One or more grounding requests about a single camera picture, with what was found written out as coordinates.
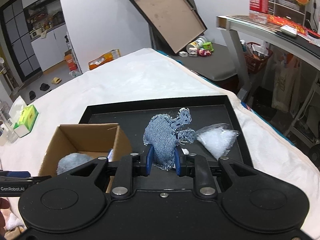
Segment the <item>clear acrylic organizer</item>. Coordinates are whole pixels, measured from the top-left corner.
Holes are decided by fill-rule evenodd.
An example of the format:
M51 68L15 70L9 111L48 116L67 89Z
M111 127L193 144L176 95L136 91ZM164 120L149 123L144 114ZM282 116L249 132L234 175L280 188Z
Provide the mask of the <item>clear acrylic organizer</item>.
M296 0L269 0L268 14L304 25L306 19L306 5Z

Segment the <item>yellow slipper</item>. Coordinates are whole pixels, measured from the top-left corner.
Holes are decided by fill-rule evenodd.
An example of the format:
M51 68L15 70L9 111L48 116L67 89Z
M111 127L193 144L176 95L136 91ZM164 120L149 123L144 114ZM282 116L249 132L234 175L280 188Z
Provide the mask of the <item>yellow slipper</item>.
M57 85L61 82L62 80L59 77L54 77L51 81L52 84Z

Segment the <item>clear water jar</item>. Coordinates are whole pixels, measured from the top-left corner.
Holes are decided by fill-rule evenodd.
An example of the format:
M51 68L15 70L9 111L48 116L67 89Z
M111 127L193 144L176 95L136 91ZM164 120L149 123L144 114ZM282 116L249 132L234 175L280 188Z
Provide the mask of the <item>clear water jar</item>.
M1 122L4 125L6 131L7 141L13 144L17 139L18 135L14 131L14 124L9 114L10 108L6 101L1 101Z

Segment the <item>clear plastic filling bag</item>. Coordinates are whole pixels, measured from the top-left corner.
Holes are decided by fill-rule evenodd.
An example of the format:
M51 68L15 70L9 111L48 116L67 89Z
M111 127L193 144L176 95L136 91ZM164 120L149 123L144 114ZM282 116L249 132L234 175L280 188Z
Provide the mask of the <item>clear plastic filling bag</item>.
M196 139L216 159L225 157L233 147L239 132L225 123L213 124L196 131Z

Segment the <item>brown cardboard box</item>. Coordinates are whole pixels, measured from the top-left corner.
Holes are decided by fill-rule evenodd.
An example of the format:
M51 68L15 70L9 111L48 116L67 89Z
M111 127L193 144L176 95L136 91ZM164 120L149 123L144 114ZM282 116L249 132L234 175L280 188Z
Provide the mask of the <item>brown cardboard box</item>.
M39 176L57 176L58 162L71 153L107 157L110 149L113 161L132 153L130 141L117 123L60 125L46 150Z

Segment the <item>white cabinet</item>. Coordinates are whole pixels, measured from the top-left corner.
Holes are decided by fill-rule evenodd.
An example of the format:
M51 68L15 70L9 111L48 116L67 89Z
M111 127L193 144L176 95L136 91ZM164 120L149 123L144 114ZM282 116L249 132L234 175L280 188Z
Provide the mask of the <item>white cabinet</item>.
M43 72L64 60L65 52L68 51L66 35L66 25L60 24L48 31L44 38L39 36L31 41L31 46Z

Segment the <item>white wad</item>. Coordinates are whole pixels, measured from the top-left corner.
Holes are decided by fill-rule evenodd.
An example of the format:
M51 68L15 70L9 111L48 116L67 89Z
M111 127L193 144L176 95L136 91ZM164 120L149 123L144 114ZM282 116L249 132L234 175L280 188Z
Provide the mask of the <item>white wad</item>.
M188 151L186 148L183 148L182 151L183 151L183 153L184 153L185 155L188 155L188 154L189 154L189 151Z

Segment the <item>blue denim plush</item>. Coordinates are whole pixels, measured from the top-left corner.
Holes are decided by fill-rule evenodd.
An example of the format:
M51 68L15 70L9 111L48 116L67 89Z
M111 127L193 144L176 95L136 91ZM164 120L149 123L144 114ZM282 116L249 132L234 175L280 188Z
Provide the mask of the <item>blue denim plush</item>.
M150 119L143 134L143 142L145 145L153 145L153 165L166 171L175 168L175 147L181 143L192 144L195 140L193 129L183 129L191 122L187 108L181 108L175 118L168 114L157 114Z

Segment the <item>black lid with brown inside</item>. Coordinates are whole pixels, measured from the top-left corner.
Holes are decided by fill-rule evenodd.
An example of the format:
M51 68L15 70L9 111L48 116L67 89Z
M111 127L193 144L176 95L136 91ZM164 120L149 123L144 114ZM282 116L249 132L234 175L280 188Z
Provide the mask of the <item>black lid with brown inside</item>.
M177 54L207 27L188 0L129 0L149 26Z

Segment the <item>grey plush mouse toy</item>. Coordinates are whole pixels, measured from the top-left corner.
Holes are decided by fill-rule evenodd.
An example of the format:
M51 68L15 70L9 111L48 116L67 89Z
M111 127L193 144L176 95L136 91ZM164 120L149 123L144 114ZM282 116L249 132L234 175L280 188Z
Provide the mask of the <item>grey plush mouse toy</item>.
M81 166L91 161L92 159L93 158L87 154L71 153L60 159L60 161L57 164L56 173L57 175L60 175L78 166Z

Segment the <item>orange cardboard box on floor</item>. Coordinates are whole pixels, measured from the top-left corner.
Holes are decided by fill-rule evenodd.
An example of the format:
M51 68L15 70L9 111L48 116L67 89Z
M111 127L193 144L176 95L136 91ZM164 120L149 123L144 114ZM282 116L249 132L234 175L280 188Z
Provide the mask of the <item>orange cardboard box on floor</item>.
M70 71L75 71L77 70L77 64L75 62L75 60L73 59L73 55L72 55L72 51L68 50L65 52L65 56L64 56L65 62L67 63L67 66L69 68Z

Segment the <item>plastic water bottle red label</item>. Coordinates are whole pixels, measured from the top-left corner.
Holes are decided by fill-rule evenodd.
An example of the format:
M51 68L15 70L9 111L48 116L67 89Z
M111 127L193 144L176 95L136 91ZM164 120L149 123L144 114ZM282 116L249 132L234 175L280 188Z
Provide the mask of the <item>plastic water bottle red label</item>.
M249 0L249 18L260 24L266 24L268 19L269 0Z

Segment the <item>green tissue box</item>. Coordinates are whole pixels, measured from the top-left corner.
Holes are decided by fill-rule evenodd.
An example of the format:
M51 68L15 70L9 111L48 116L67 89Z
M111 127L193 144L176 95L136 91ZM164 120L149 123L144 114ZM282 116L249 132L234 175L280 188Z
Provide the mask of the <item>green tissue box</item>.
M19 138L28 135L35 124L39 112L34 105L27 105L21 96L13 102L9 115L13 123L14 132Z

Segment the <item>blue tissue pack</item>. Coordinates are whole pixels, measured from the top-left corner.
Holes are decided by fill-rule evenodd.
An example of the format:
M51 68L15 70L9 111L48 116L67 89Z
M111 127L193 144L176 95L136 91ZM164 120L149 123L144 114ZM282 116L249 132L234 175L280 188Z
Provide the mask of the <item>blue tissue pack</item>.
M110 149L107 158L109 162L113 161L113 149Z

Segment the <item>black shallow tray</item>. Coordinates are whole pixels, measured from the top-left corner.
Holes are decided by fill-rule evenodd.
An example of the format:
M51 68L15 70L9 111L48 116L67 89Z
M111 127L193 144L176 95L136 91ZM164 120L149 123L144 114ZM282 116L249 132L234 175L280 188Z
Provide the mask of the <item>black shallow tray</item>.
M149 143L171 149L176 145L207 158L216 174L218 161L196 139L196 131L212 125L225 125L237 133L226 154L252 166L252 159L232 107L226 95L153 99L87 106L80 124L118 123L128 137L133 152L142 153Z

